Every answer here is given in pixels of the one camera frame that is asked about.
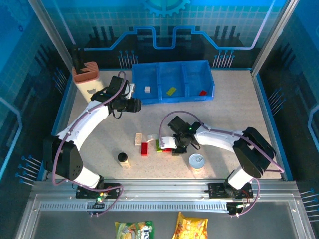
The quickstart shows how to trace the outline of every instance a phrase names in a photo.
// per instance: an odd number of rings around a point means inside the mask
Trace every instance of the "chip bag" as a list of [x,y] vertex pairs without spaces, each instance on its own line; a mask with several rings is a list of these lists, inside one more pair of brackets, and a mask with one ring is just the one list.
[[208,219],[186,218],[180,212],[172,239],[208,239],[207,224]]
[[154,239],[152,222],[118,223],[115,222],[115,239]]

